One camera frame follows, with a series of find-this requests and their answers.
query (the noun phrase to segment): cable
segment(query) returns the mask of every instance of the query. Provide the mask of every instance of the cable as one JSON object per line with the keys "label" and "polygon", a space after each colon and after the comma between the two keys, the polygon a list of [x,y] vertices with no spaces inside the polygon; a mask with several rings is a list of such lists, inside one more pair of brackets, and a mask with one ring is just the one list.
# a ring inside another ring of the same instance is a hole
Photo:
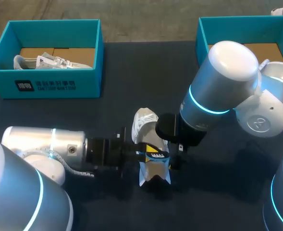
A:
{"label": "cable", "polygon": [[268,64],[270,61],[268,59],[264,60],[259,66],[258,66],[258,70],[261,71],[266,64]]}
{"label": "cable", "polygon": [[21,154],[20,157],[22,159],[25,159],[27,156],[34,155],[34,154],[40,154],[40,155],[44,155],[46,157],[58,160],[63,165],[64,169],[66,169],[67,171],[71,172],[74,175],[84,176],[84,177],[94,177],[92,172],[79,172],[79,171],[72,169],[70,166],[68,166],[65,160],[57,152],[49,148],[44,148],[44,149],[40,148],[40,149],[33,149],[33,150],[25,151]]}

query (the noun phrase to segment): robot logo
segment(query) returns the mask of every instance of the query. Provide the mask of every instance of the robot logo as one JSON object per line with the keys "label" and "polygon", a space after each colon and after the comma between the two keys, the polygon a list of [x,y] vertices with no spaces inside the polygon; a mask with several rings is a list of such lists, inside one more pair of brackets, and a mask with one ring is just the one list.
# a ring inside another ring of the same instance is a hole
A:
{"label": "robot logo", "polygon": [[260,115],[251,116],[247,121],[247,125],[256,132],[267,132],[271,128],[270,121]]}

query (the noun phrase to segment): yellow label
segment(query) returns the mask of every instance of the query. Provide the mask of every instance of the yellow label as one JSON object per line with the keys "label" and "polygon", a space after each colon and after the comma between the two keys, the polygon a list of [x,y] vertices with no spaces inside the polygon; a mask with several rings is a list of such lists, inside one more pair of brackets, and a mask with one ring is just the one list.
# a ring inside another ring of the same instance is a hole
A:
{"label": "yellow label", "polygon": [[147,153],[158,153],[158,151],[152,148],[151,146],[147,145]]}

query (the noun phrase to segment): screw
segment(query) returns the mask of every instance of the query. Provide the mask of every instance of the screw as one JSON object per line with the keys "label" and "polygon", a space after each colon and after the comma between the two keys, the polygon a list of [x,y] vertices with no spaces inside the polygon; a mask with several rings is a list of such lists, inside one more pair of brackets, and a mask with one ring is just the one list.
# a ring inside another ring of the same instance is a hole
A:
{"label": "screw", "polygon": [[73,154],[76,152],[76,148],[74,146],[69,147],[69,153]]}

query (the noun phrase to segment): robotic arm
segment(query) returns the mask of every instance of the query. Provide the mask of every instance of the robotic arm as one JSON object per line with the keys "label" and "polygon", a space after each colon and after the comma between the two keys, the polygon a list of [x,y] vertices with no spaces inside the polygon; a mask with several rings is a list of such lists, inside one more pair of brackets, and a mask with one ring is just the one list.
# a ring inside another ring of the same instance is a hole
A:
{"label": "robotic arm", "polygon": [[197,72],[179,115],[160,116],[156,132],[183,146],[197,145],[230,110],[248,133],[272,137],[283,131],[283,63],[260,67],[247,47],[216,43]]}

